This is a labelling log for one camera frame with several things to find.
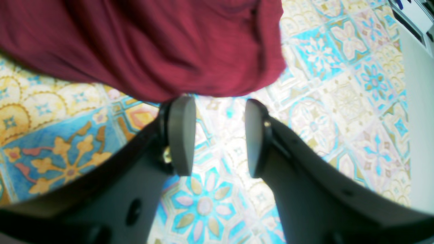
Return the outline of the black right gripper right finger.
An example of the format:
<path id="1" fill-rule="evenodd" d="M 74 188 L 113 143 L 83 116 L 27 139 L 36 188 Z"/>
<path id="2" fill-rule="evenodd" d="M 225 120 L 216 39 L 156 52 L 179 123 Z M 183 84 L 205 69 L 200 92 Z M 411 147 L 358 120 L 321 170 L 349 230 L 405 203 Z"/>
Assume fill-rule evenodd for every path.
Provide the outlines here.
<path id="1" fill-rule="evenodd" d="M 357 184 L 256 99 L 245 104 L 252 178 L 273 193 L 288 244 L 432 244 L 433 215 Z"/>

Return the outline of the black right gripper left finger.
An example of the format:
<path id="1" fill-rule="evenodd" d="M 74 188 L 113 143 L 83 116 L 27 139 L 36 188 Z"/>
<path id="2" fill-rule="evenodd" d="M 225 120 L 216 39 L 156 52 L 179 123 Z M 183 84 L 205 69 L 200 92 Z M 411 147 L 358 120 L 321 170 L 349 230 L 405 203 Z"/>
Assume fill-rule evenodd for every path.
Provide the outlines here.
<path id="1" fill-rule="evenodd" d="M 196 104 L 181 96 L 95 170 L 28 201 L 1 208 L 2 244 L 144 244 L 162 189 L 190 176 Z"/>

